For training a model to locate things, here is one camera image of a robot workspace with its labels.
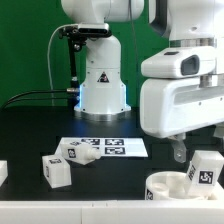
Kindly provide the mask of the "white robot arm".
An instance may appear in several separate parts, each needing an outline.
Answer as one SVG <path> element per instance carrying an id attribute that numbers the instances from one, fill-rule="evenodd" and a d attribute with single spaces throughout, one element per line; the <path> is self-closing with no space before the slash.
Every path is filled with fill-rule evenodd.
<path id="1" fill-rule="evenodd" d="M 110 22 L 136 19 L 144 0 L 61 0 L 87 39 L 86 78 L 75 112 L 95 119 L 130 111 L 120 78 L 121 45 Z M 145 59 L 147 78 L 140 92 L 140 125 L 157 138 L 169 138 L 174 158 L 186 160 L 185 134 L 224 123 L 224 0 L 149 0 L 149 24 L 169 38 L 169 47 Z"/>

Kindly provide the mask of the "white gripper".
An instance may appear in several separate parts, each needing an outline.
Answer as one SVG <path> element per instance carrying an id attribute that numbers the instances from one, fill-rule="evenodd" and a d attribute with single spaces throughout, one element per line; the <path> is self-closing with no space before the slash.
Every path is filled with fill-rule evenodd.
<path id="1" fill-rule="evenodd" d="M 140 124 L 157 138 L 169 137 L 174 159 L 186 161 L 186 132 L 217 124 L 224 138 L 224 86 L 200 88 L 199 78 L 147 79 L 140 93 Z"/>

